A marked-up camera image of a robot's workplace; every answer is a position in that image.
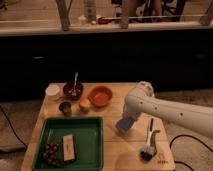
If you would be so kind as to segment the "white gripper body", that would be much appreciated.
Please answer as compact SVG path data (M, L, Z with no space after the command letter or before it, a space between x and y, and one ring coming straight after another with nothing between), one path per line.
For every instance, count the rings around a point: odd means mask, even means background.
M129 108L124 108L122 117L123 117L123 127L125 130L129 130L133 124L138 120L140 117L140 112L135 112L130 110Z

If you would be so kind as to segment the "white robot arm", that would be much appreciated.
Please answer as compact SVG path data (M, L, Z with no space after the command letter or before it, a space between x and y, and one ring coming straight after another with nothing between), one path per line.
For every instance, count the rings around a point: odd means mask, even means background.
M137 83L125 96L123 132L128 131L142 113L168 120L213 139L213 107L158 99L149 82Z

